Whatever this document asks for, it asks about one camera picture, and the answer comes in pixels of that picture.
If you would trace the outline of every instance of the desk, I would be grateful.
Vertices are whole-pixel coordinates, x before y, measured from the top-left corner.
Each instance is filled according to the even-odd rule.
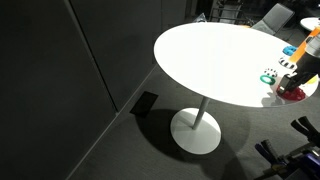
[[[249,107],[294,103],[276,95],[283,75],[293,71],[278,63],[288,45],[264,32],[224,23],[185,24],[159,36],[154,46],[159,66],[184,87],[203,95],[200,109],[183,109],[173,117],[171,133],[177,144],[193,154],[206,154],[218,146],[220,127],[205,112],[210,99]],[[278,71],[273,86],[260,81],[266,68]],[[317,86],[301,88],[310,96]]]
[[[317,17],[309,17],[301,19],[300,25],[308,31],[312,31],[316,26],[320,26],[320,21]]]

